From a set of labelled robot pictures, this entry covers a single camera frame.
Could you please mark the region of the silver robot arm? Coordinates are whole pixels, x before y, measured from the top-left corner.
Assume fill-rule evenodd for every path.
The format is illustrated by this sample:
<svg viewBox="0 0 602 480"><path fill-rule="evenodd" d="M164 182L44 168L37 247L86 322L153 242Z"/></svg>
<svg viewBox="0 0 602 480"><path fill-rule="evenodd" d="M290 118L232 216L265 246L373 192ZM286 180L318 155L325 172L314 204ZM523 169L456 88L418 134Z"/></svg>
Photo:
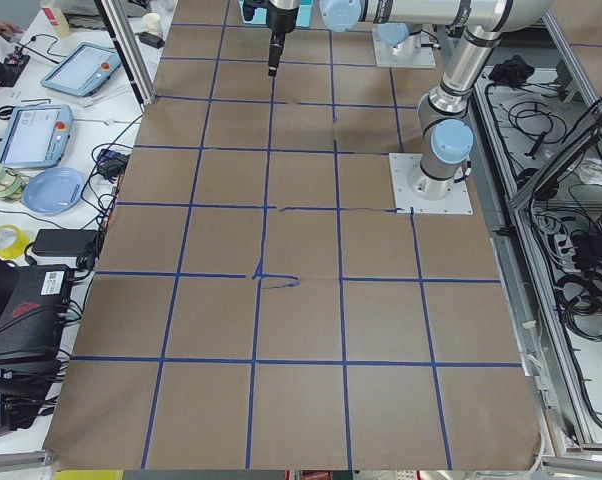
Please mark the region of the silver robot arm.
<svg viewBox="0 0 602 480"><path fill-rule="evenodd" d="M505 32L538 21L550 1L322 1L324 24L335 32L359 22L462 26L464 32L442 74L440 83L419 103L425 151L408 174L408 186L428 201L445 198L454 176L469 157L471 129L461 120L479 74Z"/></svg>
<svg viewBox="0 0 602 480"><path fill-rule="evenodd" d="M378 66L411 69L433 69L436 61L433 46L424 37L423 26L415 23L389 23L390 1L379 1L373 15L372 29L375 60ZM250 10L266 10L266 25L271 30L268 56L268 75L278 73L286 35L297 26L300 11L298 1L248 1L243 14ZM334 32L345 32L363 22L367 14L365 1L321 1L320 13L324 25Z"/></svg>

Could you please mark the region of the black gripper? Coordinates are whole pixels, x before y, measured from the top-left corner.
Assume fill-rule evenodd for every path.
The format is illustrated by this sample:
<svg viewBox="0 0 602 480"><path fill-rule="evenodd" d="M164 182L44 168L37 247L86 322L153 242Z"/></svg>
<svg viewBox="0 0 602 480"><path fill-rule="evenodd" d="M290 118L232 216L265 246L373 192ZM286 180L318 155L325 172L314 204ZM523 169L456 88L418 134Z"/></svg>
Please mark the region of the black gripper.
<svg viewBox="0 0 602 480"><path fill-rule="evenodd" d="M271 32L268 54L268 75L276 77L285 46L285 34L296 27L298 0L267 0L266 25Z"/></svg>

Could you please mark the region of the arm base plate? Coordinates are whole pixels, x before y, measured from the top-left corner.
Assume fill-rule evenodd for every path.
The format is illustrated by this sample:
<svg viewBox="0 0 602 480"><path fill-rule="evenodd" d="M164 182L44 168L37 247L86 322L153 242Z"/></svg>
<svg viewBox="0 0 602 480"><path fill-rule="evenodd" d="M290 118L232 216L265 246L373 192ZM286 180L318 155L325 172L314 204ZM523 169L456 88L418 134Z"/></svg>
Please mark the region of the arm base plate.
<svg viewBox="0 0 602 480"><path fill-rule="evenodd" d="M472 215L473 209L465 180L459 175L434 180L421 169L421 154L391 153L390 174L394 208L403 214Z"/></svg>
<svg viewBox="0 0 602 480"><path fill-rule="evenodd" d="M385 23L372 29L376 65L379 67L434 69L434 47L422 24Z"/></svg>

